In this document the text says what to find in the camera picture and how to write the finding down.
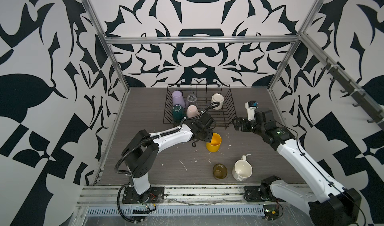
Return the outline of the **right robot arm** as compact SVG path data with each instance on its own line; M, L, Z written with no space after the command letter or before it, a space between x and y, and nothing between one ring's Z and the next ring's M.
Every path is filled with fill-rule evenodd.
M261 181L263 200L283 200L306 213L316 226L349 226L358 223L362 197L355 189L346 189L328 174L301 146L295 131L275 121L271 110L250 108L247 118L233 120L234 128L262 137L279 153L310 187L306 193L288 185L277 176Z

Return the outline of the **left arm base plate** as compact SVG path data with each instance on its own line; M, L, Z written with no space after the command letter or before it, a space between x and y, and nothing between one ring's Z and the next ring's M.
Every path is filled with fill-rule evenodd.
M150 203L155 204L164 199L165 188L164 187L150 187L142 195L139 195L133 187L124 189L123 204L141 204Z

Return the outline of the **clear glass tumbler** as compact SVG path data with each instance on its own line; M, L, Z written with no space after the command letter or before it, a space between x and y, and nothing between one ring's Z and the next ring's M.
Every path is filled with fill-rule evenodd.
M189 95L186 97L186 107L194 105L195 107L198 107L198 97L194 92L190 92Z

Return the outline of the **lavender plastic cup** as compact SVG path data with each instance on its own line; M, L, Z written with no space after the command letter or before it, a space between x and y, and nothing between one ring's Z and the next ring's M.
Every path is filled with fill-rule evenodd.
M186 108L185 100L183 97L183 93L179 90L175 90L172 93L172 101L173 101L173 106L179 105L182 108Z

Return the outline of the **dark green mug white inside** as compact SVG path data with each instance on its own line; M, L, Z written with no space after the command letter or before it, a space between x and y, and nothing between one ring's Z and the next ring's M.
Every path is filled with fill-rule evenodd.
M173 120L175 124L179 124L184 118L186 118L185 109L180 104L175 104L172 109Z

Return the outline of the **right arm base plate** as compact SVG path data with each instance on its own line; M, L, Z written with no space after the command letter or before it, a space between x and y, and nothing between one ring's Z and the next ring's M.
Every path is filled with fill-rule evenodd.
M272 195L272 191L269 186L260 185L260 186L245 186L244 187L244 199L248 203L255 202L276 202L281 201L285 202L282 199L276 198Z

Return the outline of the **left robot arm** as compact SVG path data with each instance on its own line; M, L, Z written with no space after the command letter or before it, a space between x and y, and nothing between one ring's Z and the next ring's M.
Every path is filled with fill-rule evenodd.
M148 173L158 154L190 141L192 146L197 141L209 143L215 126L216 121L208 112L204 112L191 119L183 118L179 125L166 131L148 133L141 130L123 150L114 167L115 173L127 175L138 196L147 195L151 189Z

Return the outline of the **cream mug pink handle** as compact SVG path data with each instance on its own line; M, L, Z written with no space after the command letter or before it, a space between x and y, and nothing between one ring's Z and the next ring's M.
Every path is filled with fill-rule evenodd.
M186 112L187 118L192 119L200 115L198 108L195 105L190 105Z

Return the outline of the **white mug red inside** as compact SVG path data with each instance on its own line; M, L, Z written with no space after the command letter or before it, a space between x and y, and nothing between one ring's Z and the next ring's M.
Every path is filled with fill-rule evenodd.
M218 102L219 104L215 107L213 107L214 110L220 110L222 109L223 107L223 104L224 104L224 96L221 95L220 93L215 93L212 95L212 98L211 98L211 103L214 103L214 102Z

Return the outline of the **yellow mug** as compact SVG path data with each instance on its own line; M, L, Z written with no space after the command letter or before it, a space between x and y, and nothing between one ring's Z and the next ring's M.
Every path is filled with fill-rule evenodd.
M213 133L212 140L206 143L206 148L209 152L215 153L220 149L222 138L219 134Z

